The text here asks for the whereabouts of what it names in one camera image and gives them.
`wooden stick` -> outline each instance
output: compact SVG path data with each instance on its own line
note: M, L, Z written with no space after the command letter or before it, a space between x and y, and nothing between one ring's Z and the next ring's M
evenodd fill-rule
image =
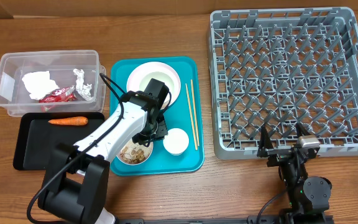
M194 121L196 123L196 137L197 137L197 146L200 146L200 140L198 138L198 124L197 124L197 114L196 114L196 103L194 101L194 87L193 87L193 80L191 82L191 95L193 96L193 110L194 110Z
M197 148L197 142L196 142L196 134L194 132L194 124L193 124L193 114L191 113L191 104L190 104L190 97L189 97L189 90L187 89L187 83L185 83L186 85L186 93L187 93L187 103L189 105L189 113L190 113L190 119L191 119L191 128L193 130L193 139L194 139L194 146L196 148L196 151L198 150Z

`carrot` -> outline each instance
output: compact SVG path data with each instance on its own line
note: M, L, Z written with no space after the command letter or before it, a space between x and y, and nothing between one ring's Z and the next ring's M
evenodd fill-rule
M73 118L63 118L63 119L52 119L48 121L51 124L57 125L74 125L82 126L88 124L88 119L82 116L73 117Z

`red wrapper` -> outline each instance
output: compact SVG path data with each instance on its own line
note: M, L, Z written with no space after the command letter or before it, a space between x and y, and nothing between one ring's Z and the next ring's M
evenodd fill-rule
M46 96L44 99L40 100L40 103L54 103L54 102L69 102L76 100L76 96L73 93L74 86L62 88L61 90L55 90L51 93L50 96ZM43 106L42 111L46 112L56 105L52 106Z

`blue tray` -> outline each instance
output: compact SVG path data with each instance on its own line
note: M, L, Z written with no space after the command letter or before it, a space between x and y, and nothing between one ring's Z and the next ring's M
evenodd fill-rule
M146 62L162 62L171 66L177 71L181 89L178 99L165 112L164 117L167 128L180 128L186 131L189 136L189 146L180 156L173 156L167 152L162 141L155 141L153 152L150 157L142 164L137 166L129 166L119 159L115 158L110 169L120 176L132 175L150 175L150 174L169 174L178 172L194 172L198 170L204 163L204 137L203 122L201 119L200 89L198 88L198 75L196 63L189 57L164 57L164 58L144 58L130 59L118 61L111 69L111 79L114 80L123 89L131 72L139 65ZM187 103L186 86L189 88L191 97L190 80L193 79L195 103L197 110L198 134L200 138L200 146L195 150L193 132L191 130L191 121L189 108ZM114 112L118 105L117 99L110 96L110 115Z

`clear plastic bin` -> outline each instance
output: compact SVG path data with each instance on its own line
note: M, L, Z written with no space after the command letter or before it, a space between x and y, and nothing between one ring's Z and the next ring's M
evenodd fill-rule
M75 85L73 70L84 70L84 84L92 84L92 99L78 97L76 101L39 103L30 98L22 78L30 72L49 71L50 79L59 88ZM11 116L22 116L30 112L44 112L44 106L52 106L48 112L102 111L106 85L99 77L106 69L99 63L94 50L57 50L44 52L22 52L5 54L0 62L0 106Z

